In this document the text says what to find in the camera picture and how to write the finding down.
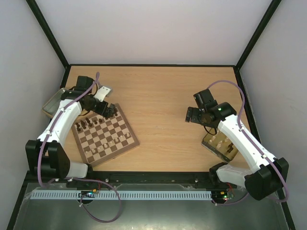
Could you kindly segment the wooden chess board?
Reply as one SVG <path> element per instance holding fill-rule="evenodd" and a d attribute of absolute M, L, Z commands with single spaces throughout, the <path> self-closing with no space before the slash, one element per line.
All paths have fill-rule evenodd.
<path fill-rule="evenodd" d="M 95 167 L 140 145 L 118 103 L 115 108 L 117 112 L 109 119 L 92 113 L 72 125 L 83 163 Z"/>

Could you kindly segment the gold metal tin tray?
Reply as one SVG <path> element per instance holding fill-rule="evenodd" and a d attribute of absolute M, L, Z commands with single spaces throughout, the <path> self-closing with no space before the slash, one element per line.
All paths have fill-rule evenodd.
<path fill-rule="evenodd" d="M 226 163 L 239 153 L 233 142 L 222 132 L 216 135 L 207 134 L 201 144 Z"/>

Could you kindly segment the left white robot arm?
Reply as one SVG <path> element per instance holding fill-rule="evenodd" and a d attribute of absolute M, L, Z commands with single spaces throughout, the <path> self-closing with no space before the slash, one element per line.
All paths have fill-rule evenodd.
<path fill-rule="evenodd" d="M 65 90 L 60 98 L 58 110 L 45 131 L 36 139 L 26 143 L 25 150 L 30 172 L 37 175 L 41 187 L 46 184 L 42 176 L 55 179 L 86 178 L 93 169 L 88 163 L 71 161 L 63 146 L 69 130 L 83 110 L 92 111 L 104 118 L 111 118 L 117 113 L 114 104 L 108 104 L 105 98 L 112 90 L 99 83 L 100 73 L 95 79 L 79 76 L 78 91 Z"/>

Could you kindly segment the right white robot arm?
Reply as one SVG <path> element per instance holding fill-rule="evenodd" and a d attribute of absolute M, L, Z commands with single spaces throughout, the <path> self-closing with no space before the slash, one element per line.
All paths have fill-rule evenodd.
<path fill-rule="evenodd" d="M 236 110 L 227 102 L 217 103 L 209 89 L 194 94 L 197 107 L 189 107 L 186 122 L 213 128 L 214 135 L 222 133 L 246 160 L 249 168 L 231 166 L 217 146 L 205 141 L 204 146 L 223 160 L 212 167 L 209 182 L 213 187 L 224 183 L 241 186 L 256 200 L 262 200 L 280 189 L 286 189 L 289 164 L 267 151 L 245 128 Z"/>

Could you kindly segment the silver metal tin lid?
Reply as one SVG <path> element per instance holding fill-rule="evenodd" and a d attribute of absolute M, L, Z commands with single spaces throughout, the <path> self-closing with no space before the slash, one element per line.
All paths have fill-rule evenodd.
<path fill-rule="evenodd" d="M 61 96 L 67 89 L 60 88 L 42 107 L 42 112 L 49 118 L 53 118 L 56 114 L 59 104 L 61 101 Z"/>

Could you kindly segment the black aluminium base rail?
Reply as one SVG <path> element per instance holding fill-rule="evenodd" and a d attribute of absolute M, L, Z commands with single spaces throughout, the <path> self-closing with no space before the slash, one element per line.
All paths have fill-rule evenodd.
<path fill-rule="evenodd" d="M 93 171 L 88 179 L 98 179 L 111 185 L 120 184 L 179 184 L 208 190 L 237 188 L 236 185 L 212 180 L 210 172 L 112 172 Z"/>

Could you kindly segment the left black frame post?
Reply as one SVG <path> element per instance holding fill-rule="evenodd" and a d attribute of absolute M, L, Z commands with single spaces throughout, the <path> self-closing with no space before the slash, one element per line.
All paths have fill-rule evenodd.
<path fill-rule="evenodd" d="M 65 58 L 64 53 L 62 52 L 54 34 L 52 33 L 43 13 L 41 12 L 37 2 L 35 0 L 26 0 L 30 10 L 32 11 L 33 15 L 35 16 L 37 22 L 39 23 L 41 29 L 43 30 L 44 34 L 46 35 L 49 43 L 51 44 L 52 48 L 54 49 L 56 55 L 58 56 L 60 62 L 62 63 L 63 67 L 67 69 L 69 67 L 69 63 Z"/>

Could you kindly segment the black frame post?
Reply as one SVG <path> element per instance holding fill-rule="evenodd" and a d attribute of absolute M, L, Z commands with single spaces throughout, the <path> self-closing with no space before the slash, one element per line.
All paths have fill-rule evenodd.
<path fill-rule="evenodd" d="M 249 40 L 247 46 L 245 47 L 241 57 L 239 58 L 236 66 L 235 72 L 239 72 L 240 69 L 243 67 L 244 63 L 246 62 L 247 58 L 249 57 L 252 49 L 256 45 L 257 41 L 259 40 L 260 36 L 262 35 L 263 31 L 265 30 L 266 26 L 270 22 L 272 16 L 276 12 L 277 8 L 279 7 L 282 0 L 272 0 L 264 13 L 262 19 L 260 20 L 257 28 L 255 29 L 251 39 Z"/>
<path fill-rule="evenodd" d="M 44 34 L 46 35 L 49 43 L 51 44 L 52 48 L 54 49 L 56 55 L 58 56 L 60 62 L 62 63 L 63 67 L 67 69 L 69 67 L 69 63 L 65 58 L 64 53 L 62 52 L 54 34 L 52 33 L 43 13 L 41 12 L 37 2 L 35 0 L 26 0 L 30 10 L 32 11 L 33 15 L 35 16 L 37 22 L 39 23 L 41 29 L 43 30 Z"/>

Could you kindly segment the right black frame post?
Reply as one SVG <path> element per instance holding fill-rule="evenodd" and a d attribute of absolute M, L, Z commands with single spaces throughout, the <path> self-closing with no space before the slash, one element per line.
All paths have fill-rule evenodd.
<path fill-rule="evenodd" d="M 245 47 L 241 57 L 239 58 L 236 66 L 235 72 L 239 72 L 240 69 L 243 67 L 244 63 L 246 62 L 247 58 L 249 57 L 252 49 L 256 45 L 257 41 L 259 40 L 260 36 L 262 35 L 263 31 L 265 30 L 266 26 L 270 22 L 272 16 L 276 12 L 277 8 L 279 7 L 282 0 L 272 0 L 264 13 L 262 19 L 260 20 L 257 28 L 255 29 L 251 39 L 249 40 L 247 46 Z"/>

